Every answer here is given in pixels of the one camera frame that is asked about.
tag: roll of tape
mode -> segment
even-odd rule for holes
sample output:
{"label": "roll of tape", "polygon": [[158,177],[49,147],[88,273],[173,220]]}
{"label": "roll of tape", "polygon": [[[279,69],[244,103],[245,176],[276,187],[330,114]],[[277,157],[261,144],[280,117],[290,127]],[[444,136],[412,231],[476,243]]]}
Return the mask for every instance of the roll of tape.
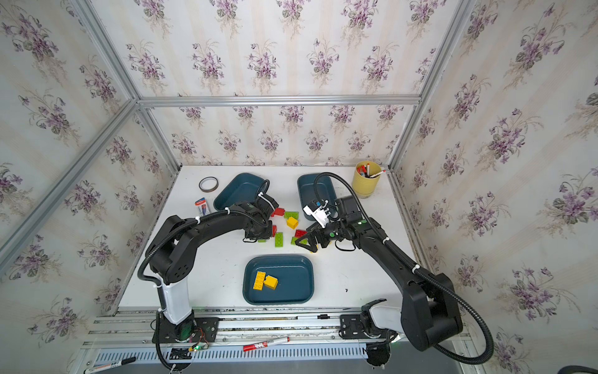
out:
{"label": "roll of tape", "polygon": [[[203,188],[202,185],[205,185],[205,183],[209,181],[216,181],[216,185],[212,188]],[[199,182],[199,189],[203,192],[212,192],[215,191],[216,188],[218,188],[218,179],[216,179],[216,177],[206,177]]]}

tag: white tabletop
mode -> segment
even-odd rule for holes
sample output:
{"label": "white tabletop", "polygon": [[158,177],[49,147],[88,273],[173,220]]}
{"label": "white tabletop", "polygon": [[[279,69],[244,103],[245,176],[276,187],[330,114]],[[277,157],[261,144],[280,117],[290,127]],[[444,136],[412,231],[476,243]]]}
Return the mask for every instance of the white tabletop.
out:
{"label": "white tabletop", "polygon": [[[195,217],[194,203],[201,197],[208,201],[214,212],[213,201],[224,187],[239,173],[250,172],[270,180],[268,195],[273,197],[281,208],[299,212],[298,229],[306,229],[313,222],[305,219],[299,194],[297,178],[303,174],[333,172],[351,183],[353,167],[330,166],[183,166],[172,188],[164,209],[151,234],[151,242],[167,217],[178,215],[181,218]],[[204,193],[198,188],[204,177],[216,177],[218,189]],[[337,197],[349,192],[336,180],[332,180]],[[361,200],[368,215],[378,221],[387,235],[407,255],[413,258],[413,249],[407,238],[401,215],[390,188],[388,176],[383,174],[375,192]],[[271,218],[278,232],[284,234],[284,247],[274,247],[274,240],[266,243],[243,243],[243,230],[224,234],[203,244],[197,250],[193,270],[188,276],[189,298],[195,308],[242,308],[252,307],[242,294],[243,276],[247,262],[266,254],[301,254],[313,265],[315,291],[312,298],[298,308],[344,308],[360,307],[378,298],[385,298],[400,306],[401,293],[386,272],[368,254],[361,250],[342,252],[331,242],[327,248],[311,253],[301,247],[291,245],[295,230],[286,225],[283,217]],[[339,247],[350,248],[345,241]],[[145,273],[151,275],[149,267]],[[141,281],[133,274],[119,307],[127,310],[147,309],[159,306],[158,295],[152,282]]]}

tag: green block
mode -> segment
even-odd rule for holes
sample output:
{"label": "green block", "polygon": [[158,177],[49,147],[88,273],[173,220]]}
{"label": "green block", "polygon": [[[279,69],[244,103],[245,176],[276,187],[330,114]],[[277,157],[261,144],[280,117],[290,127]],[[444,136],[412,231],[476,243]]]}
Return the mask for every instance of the green block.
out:
{"label": "green block", "polygon": [[276,248],[283,246],[283,239],[282,239],[282,232],[277,232],[276,236],[274,237],[274,246]]}
{"label": "green block", "polygon": [[[299,239],[299,238],[295,238],[295,237],[293,237],[293,238],[291,239],[291,244],[293,244],[293,245],[297,245],[297,244],[295,243],[295,241],[296,241],[297,239]],[[302,241],[300,241],[299,243],[301,243],[301,244],[307,244],[307,239],[303,239],[303,240],[302,240]]]}
{"label": "green block", "polygon": [[297,221],[299,220],[299,212],[285,212],[285,219],[288,220],[289,217],[293,217]]}

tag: yellow cup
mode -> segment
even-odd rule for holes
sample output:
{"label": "yellow cup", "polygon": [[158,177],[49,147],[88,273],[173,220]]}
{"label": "yellow cup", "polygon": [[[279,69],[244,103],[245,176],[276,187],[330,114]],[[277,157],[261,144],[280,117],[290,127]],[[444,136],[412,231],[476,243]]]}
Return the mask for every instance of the yellow cup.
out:
{"label": "yellow cup", "polygon": [[374,193],[374,189],[376,189],[376,184],[378,184],[378,180],[383,174],[375,178],[366,178],[362,177],[360,173],[357,172],[357,168],[360,166],[367,166],[370,164],[370,175],[374,175],[382,171],[380,165],[373,161],[362,161],[355,166],[355,171],[353,172],[353,183],[351,183],[351,187],[353,187],[357,197],[360,199],[368,198],[372,193]]}

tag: empty tray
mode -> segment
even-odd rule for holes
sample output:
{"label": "empty tray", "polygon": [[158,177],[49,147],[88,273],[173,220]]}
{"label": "empty tray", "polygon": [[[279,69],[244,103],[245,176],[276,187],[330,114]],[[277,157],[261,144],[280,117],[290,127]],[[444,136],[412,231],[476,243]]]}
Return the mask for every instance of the empty tray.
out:
{"label": "empty tray", "polygon": [[[278,279],[275,290],[266,286],[261,291],[254,290],[258,271]],[[313,266],[303,256],[260,256],[250,260],[245,267],[243,297],[252,305],[301,304],[312,295]]]}
{"label": "empty tray", "polygon": [[[316,193],[313,191],[313,181],[316,179],[318,174],[320,173],[304,174],[297,180],[299,199],[301,200],[301,209],[303,209],[304,206],[316,198]],[[318,180],[318,193],[320,194],[320,198],[323,200],[328,200],[328,203],[330,204],[334,204],[334,201],[336,200],[336,193],[334,192],[334,187],[332,186],[332,181],[330,180],[329,176],[325,175]],[[316,220],[311,215],[307,215],[305,212],[303,212],[303,215],[309,221]]]}
{"label": "empty tray", "polygon": [[241,201],[254,202],[255,192],[263,181],[263,178],[250,173],[238,174],[214,199],[214,209],[221,211]]}

